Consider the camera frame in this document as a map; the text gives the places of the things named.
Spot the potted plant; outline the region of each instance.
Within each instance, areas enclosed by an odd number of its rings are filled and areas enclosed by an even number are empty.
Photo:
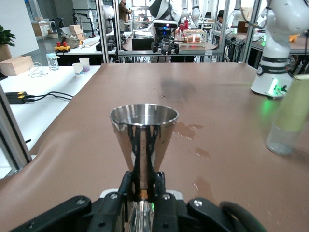
[[[11,30],[5,30],[0,25],[0,62],[12,58],[8,46],[15,46],[13,39],[15,39],[15,35],[11,34]]]

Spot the water spill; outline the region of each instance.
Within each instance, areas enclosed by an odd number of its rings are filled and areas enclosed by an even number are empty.
[[[205,151],[203,148],[197,147],[195,149],[195,153],[197,153],[200,157],[210,158],[211,154],[208,151]]]
[[[196,129],[201,129],[204,126],[201,124],[185,124],[183,122],[177,122],[174,132],[181,137],[186,137],[190,140],[196,137]]]
[[[210,184],[203,177],[199,176],[194,180],[193,185],[197,190],[196,194],[194,194],[195,197],[203,197],[212,203],[217,204],[212,195]]]

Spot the plastic water bottle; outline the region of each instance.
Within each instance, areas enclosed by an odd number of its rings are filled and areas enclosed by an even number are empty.
[[[57,60],[55,53],[46,54],[46,58],[47,58],[49,70],[52,71],[52,70],[58,70],[59,69],[58,60]]]

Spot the jigger rim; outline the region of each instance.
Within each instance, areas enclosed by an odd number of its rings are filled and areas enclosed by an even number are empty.
[[[115,112],[117,109],[121,109],[121,108],[127,108],[127,107],[138,107],[138,106],[145,106],[145,107],[151,107],[151,106],[156,106],[156,107],[162,107],[162,108],[165,108],[165,109],[168,109],[170,111],[173,111],[175,113],[175,116],[169,120],[166,120],[166,121],[163,121],[163,122],[160,122],[160,123],[149,123],[149,124],[143,124],[143,123],[124,123],[122,122],[121,120],[118,120],[116,119],[112,114],[113,112]],[[168,124],[168,123],[171,123],[171,122],[176,122],[177,119],[179,117],[179,113],[177,110],[171,108],[171,107],[168,107],[168,106],[164,106],[164,105],[159,105],[159,104],[151,104],[151,103],[146,103],[146,104],[130,104],[130,105],[122,105],[122,106],[118,106],[114,109],[112,109],[110,111],[110,119],[113,121],[113,122],[116,122],[117,124],[127,124],[127,125],[133,125],[133,126],[150,126],[150,125],[164,125],[164,124]]]

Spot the paper cup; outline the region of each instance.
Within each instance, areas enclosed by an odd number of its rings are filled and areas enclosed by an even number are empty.
[[[90,62],[89,58],[79,58],[79,62],[83,64],[83,71],[89,71],[90,70]]]
[[[83,64],[82,63],[74,63],[74,64],[72,64],[72,66],[74,68],[74,72],[75,72],[75,76],[76,77],[84,75]]]

